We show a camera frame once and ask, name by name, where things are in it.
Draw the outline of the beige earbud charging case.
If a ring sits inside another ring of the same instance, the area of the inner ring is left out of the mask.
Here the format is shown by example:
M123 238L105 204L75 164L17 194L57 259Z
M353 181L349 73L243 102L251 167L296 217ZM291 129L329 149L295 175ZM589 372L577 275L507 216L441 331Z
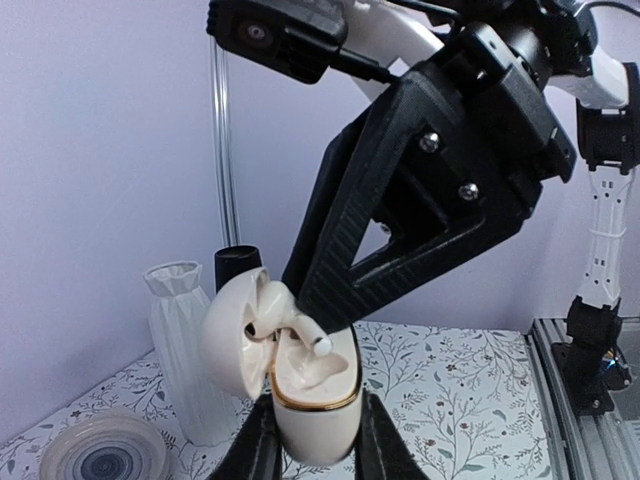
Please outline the beige earbud charging case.
M255 317L256 284L271 280L266 268L254 268L216 294L201 327L205 370L219 388L240 398L256 400L270 384L288 454L309 466L331 466L349 455L359 430L363 394L357 336L351 326L327 333L333 349L323 357L290 329L250 338L245 328Z

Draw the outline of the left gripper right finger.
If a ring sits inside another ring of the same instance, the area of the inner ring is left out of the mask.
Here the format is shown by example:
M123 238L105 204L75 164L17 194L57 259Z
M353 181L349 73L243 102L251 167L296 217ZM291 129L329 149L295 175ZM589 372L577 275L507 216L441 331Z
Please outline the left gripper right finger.
M427 480L380 398L363 391L355 443L355 479Z

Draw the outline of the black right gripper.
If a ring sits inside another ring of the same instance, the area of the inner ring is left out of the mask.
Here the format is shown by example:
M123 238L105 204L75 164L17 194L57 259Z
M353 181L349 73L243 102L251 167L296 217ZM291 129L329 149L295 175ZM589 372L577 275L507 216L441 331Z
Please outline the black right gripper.
M525 30L475 24L386 89L327 147L283 279L345 329L516 234L575 149Z

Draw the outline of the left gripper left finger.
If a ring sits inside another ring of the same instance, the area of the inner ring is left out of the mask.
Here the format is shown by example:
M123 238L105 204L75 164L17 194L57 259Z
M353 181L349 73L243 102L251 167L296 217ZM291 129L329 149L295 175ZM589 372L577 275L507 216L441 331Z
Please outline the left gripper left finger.
M254 403L210 480L276 480L282 478L282 442L270 394Z

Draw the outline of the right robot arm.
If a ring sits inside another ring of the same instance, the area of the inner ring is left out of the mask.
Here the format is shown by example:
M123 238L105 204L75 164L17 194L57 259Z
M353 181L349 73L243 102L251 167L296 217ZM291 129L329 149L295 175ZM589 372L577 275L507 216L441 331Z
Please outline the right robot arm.
M444 46L327 147L283 281L330 332L516 234L545 179L588 165L589 263L552 352L579 415L630 380L616 356L639 71L578 1L454 1Z

